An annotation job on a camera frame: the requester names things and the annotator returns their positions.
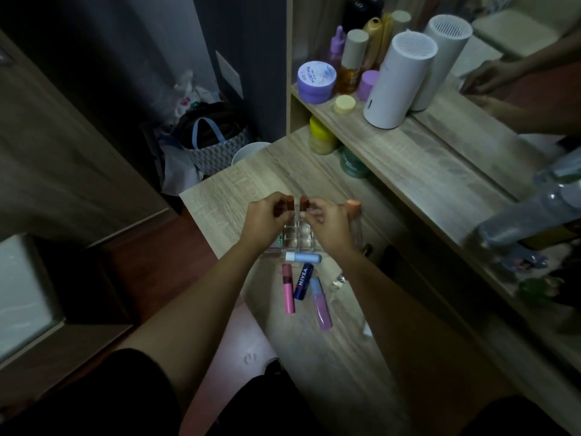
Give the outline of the small lilac capped jar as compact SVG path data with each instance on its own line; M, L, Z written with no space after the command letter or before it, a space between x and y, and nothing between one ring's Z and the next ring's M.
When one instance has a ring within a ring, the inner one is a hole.
M363 72L356 92L356 96L360 101L366 102L368 100L378 77L378 70L367 70Z

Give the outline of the white cylindrical humidifier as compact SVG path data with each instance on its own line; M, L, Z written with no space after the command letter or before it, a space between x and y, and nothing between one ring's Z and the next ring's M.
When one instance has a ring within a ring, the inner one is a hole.
M363 109L369 124L391 130L403 123L437 52L436 42L423 33L394 36Z

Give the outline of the person's left hand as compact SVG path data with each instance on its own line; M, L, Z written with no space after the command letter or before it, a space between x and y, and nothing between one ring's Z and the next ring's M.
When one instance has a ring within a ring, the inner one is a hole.
M265 197L248 204L238 244L257 254L265 252L288 225L271 225L265 220Z

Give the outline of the amber bottle beige cap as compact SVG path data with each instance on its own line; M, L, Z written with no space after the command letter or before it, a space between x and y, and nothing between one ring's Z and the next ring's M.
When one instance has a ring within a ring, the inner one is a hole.
M352 94L359 85L369 35L362 29L347 33L343 56L333 89L335 94Z

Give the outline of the dark blue lip balm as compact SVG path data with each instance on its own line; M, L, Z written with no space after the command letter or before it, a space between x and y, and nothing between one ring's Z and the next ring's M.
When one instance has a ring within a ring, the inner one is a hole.
M296 287L294 289L294 299L304 300L307 289L309 286L309 281L314 270L314 265L311 263L304 263L300 271L299 278L297 279Z

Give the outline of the black bottle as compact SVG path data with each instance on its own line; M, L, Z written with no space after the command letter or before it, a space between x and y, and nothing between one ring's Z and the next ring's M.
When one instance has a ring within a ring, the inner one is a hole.
M381 18L385 0L352 0L344 9L341 26L348 34L353 29L364 29L372 18Z

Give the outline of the purple dropper bottle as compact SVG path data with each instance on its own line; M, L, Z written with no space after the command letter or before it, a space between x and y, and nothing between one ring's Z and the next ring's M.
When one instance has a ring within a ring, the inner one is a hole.
M343 52L345 48L345 34L343 31L343 27L338 25L335 31L335 35L332 37L330 41L330 48L327 53L326 62L331 65L335 71L339 71Z

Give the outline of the wall mirror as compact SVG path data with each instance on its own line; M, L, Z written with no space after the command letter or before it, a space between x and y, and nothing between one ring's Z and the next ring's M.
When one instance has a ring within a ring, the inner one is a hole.
M517 200L581 136L581 0L489 0L412 116Z

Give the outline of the person's right forearm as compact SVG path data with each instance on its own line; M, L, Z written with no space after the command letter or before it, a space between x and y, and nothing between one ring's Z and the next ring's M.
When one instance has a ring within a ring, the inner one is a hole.
M332 257L352 286L418 434L457 435L486 405L516 393L473 342L363 254L343 248Z

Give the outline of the wooden vanity shelf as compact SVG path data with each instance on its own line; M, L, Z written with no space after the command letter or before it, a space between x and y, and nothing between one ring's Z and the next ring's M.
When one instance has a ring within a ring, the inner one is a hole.
M482 248L476 226L532 187L518 173L547 161L458 94L445 89L427 112L380 130L332 102L301 99L297 70L323 54L351 0L287 0L287 136L307 151L314 114L373 173L340 172L337 154L311 155L343 193L363 203L364 222L394 246L422 283L416 290L474 339L515 385L574 436L581 436L581 310L517 298L518 277Z

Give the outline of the white plastic bag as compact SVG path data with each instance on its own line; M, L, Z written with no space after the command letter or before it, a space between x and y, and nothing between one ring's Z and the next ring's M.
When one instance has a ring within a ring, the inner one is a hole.
M221 102L217 91L210 91L196 83L192 70L186 70L169 89L164 87L155 103L162 127L172 130L185 113L202 104Z

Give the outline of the purple cream jar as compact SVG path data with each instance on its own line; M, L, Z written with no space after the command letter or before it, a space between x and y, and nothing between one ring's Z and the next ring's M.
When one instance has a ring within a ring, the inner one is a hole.
M336 83L337 72L323 61L309 61L297 71L299 97L310 104L322 104L330 100Z

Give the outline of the green jar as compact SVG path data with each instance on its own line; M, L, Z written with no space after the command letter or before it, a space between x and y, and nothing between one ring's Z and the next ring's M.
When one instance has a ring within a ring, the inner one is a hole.
M348 176L362 179L371 175L371 170L346 146L340 149L339 156L340 167Z

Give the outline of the patterned tote bag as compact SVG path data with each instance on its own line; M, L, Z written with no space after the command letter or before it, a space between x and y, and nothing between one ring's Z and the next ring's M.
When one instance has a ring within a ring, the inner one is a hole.
M172 136L206 176L228 168L236 153L253 142L244 112L223 103L187 111Z

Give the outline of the pink lip gloss tube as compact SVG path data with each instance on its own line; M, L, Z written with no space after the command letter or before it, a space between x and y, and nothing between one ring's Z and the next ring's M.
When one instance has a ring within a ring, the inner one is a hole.
M293 315L295 313L295 307L294 307L293 270L291 264L284 263L282 265L282 283L285 301L285 312L287 315Z

